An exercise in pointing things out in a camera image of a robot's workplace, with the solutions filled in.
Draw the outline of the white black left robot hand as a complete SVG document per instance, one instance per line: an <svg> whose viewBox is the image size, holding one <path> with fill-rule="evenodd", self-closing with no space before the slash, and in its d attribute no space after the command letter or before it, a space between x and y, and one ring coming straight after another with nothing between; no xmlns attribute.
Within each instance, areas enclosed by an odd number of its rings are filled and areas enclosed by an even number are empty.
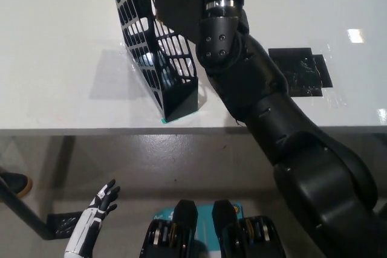
<svg viewBox="0 0 387 258"><path fill-rule="evenodd" d="M92 257L105 218L117 208L120 186L112 179L95 195L82 212L64 251L64 258Z"/></svg>

